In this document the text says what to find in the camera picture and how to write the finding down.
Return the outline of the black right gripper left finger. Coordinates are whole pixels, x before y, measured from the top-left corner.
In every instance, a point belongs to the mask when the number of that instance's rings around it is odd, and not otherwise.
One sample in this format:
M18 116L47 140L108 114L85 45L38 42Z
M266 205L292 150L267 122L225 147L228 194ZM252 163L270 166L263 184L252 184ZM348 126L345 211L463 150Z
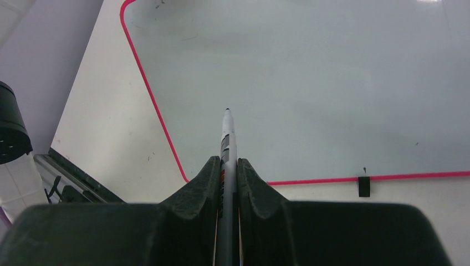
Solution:
M2 265L212 265L220 159L158 204L27 208L1 243Z

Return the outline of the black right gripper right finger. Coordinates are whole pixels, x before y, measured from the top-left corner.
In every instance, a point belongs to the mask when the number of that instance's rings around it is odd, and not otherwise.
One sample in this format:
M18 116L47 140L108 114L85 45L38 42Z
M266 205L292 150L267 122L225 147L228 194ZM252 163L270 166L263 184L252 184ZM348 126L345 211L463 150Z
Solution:
M237 179L243 265L451 264L414 206L290 201L245 158Z

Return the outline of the white whiteboard marker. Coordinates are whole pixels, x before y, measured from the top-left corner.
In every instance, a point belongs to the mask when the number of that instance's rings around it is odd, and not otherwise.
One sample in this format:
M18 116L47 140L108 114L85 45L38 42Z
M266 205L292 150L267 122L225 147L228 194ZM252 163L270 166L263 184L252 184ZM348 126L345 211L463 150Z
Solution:
M240 265L237 145L229 108L222 120L220 162L215 265Z

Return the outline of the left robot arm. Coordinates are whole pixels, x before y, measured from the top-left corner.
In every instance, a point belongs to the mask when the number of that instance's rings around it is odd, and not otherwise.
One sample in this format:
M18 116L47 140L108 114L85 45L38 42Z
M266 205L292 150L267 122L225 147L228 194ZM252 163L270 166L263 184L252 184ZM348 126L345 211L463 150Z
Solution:
M48 203L32 152L14 91L1 82L1 220L8 225L26 208Z

